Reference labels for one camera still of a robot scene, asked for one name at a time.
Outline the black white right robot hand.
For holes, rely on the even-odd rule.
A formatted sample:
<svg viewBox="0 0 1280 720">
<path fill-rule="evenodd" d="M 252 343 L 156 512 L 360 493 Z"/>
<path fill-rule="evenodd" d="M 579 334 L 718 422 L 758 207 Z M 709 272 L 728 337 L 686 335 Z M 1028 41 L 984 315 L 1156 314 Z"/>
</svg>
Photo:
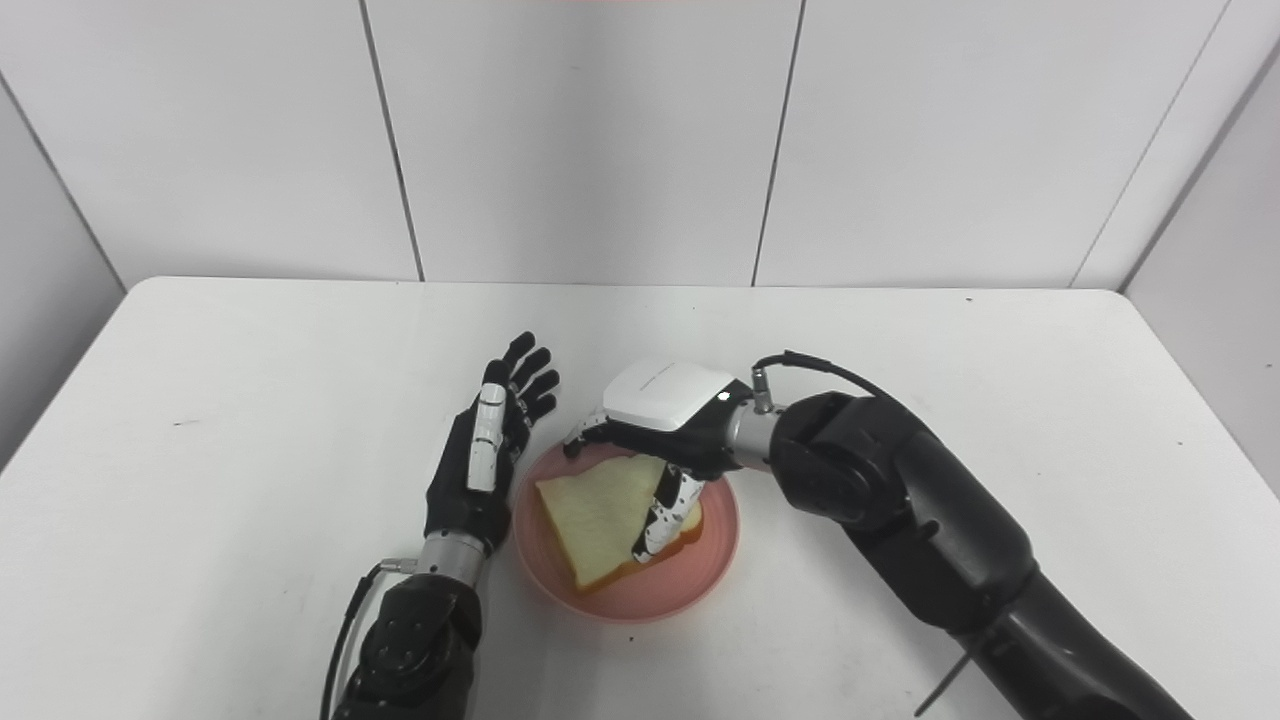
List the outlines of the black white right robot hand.
<svg viewBox="0 0 1280 720">
<path fill-rule="evenodd" d="M 566 439 L 563 455 L 613 445 L 660 461 L 643 527 L 631 543 L 636 562 L 650 562 L 677 537 L 704 486 L 742 469 L 730 424 L 753 397 L 727 372 L 694 363 L 640 360 L 604 389 L 600 406 Z"/>
</svg>

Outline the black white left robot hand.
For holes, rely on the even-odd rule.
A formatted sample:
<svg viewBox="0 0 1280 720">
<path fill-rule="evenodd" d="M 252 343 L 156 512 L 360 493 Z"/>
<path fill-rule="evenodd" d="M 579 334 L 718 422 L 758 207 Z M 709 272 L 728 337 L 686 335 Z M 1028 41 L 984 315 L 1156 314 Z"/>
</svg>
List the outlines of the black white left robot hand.
<svg viewBox="0 0 1280 720">
<path fill-rule="evenodd" d="M 470 536 L 488 555 L 506 541 L 515 465 L 534 427 L 557 405 L 561 375 L 550 360 L 550 350 L 525 331 L 485 366 L 472 402 L 452 421 L 428 487 L 426 537 Z"/>
</svg>

